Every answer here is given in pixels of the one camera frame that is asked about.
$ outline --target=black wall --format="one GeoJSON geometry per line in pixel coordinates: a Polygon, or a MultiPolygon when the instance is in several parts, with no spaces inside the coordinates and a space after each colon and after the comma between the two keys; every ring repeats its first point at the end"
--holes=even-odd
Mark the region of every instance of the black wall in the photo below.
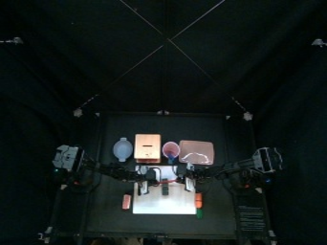
{"type": "MultiPolygon", "coordinates": [[[[10,1],[1,10],[0,40],[25,42],[0,44],[1,244],[32,244],[46,227],[50,160],[69,139],[72,111],[163,43],[139,34],[144,22],[118,1],[66,3],[10,1]]],[[[164,11],[161,1],[128,3],[172,36],[217,2],[171,1],[164,11]]],[[[311,46],[327,41],[325,3],[225,1],[217,10],[176,39],[217,82],[169,46],[85,110],[243,113],[233,96],[253,113],[257,146],[283,150],[284,171],[268,193],[276,235],[283,244],[325,244],[327,47],[311,46]],[[143,98],[144,87],[156,96],[143,98]]]]}

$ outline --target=wooden block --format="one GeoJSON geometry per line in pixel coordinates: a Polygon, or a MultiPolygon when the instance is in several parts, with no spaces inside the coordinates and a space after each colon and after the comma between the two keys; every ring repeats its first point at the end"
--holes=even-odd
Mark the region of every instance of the wooden block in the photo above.
{"type": "Polygon", "coordinates": [[[136,134],[133,157],[137,163],[155,164],[161,161],[161,135],[136,134]]]}

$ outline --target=table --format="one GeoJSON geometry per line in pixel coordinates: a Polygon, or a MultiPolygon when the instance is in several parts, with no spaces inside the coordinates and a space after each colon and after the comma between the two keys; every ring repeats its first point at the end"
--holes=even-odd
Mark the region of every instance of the table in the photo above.
{"type": "MultiPolygon", "coordinates": [[[[136,113],[101,113],[96,119],[77,123],[72,144],[102,164],[117,162],[112,147],[121,137],[133,144],[135,134],[161,134],[161,143],[180,140],[212,142],[213,166],[248,159],[255,151],[252,124],[241,116],[136,113]]],[[[133,157],[124,164],[135,168],[133,157]]],[[[235,209],[223,182],[213,180],[200,188],[203,218],[189,214],[133,214],[121,210],[124,193],[133,192],[132,183],[101,176],[100,184],[86,194],[60,190],[50,224],[56,236],[132,236],[197,239],[236,239],[235,209]]]]}

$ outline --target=cable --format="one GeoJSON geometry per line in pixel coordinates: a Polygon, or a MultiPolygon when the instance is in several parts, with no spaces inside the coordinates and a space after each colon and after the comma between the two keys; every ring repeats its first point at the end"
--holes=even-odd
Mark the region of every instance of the cable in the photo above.
{"type": "Polygon", "coordinates": [[[173,183],[176,182],[176,180],[165,180],[165,181],[160,181],[159,184],[168,184],[168,183],[173,183]]]}

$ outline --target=pink object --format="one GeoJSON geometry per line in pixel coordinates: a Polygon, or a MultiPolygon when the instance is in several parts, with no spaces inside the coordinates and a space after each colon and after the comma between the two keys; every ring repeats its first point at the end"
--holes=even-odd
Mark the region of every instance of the pink object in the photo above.
{"type": "Polygon", "coordinates": [[[211,142],[180,141],[179,162],[193,165],[213,165],[215,150],[211,142]]]}
{"type": "Polygon", "coordinates": [[[167,159],[172,160],[179,156],[180,148],[175,142],[167,142],[163,145],[163,155],[167,159]]]}

